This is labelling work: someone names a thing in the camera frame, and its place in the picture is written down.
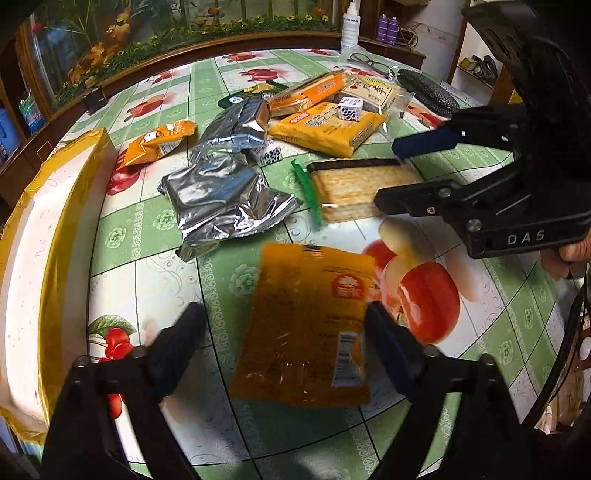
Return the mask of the person's right hand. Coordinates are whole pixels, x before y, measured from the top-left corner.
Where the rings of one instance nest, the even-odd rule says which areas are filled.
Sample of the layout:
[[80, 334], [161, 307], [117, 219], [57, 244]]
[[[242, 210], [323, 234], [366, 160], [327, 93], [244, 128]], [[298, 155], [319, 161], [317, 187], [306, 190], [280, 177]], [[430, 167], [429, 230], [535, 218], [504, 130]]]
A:
[[576, 263], [589, 263], [591, 260], [591, 232], [576, 243], [558, 248], [558, 251], [545, 249], [540, 252], [543, 269], [554, 281], [566, 279], [570, 268]]

